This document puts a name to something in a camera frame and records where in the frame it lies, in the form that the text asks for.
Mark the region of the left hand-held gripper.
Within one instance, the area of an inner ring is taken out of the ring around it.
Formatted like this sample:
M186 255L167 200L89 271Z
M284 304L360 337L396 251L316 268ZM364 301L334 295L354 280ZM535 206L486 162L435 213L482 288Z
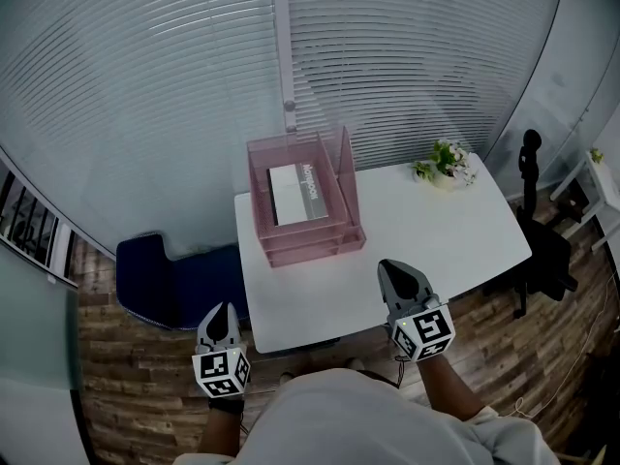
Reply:
M197 328L192 356L197 384L209 398L242 396L251 369L246 355L234 306L217 304Z

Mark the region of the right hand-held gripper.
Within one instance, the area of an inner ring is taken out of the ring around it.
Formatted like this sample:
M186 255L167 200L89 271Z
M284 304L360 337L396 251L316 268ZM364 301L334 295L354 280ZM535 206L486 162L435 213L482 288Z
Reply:
M426 276L395 260L380 260L377 276L391 339L411 361L444 352L455 337L448 303L432 290Z

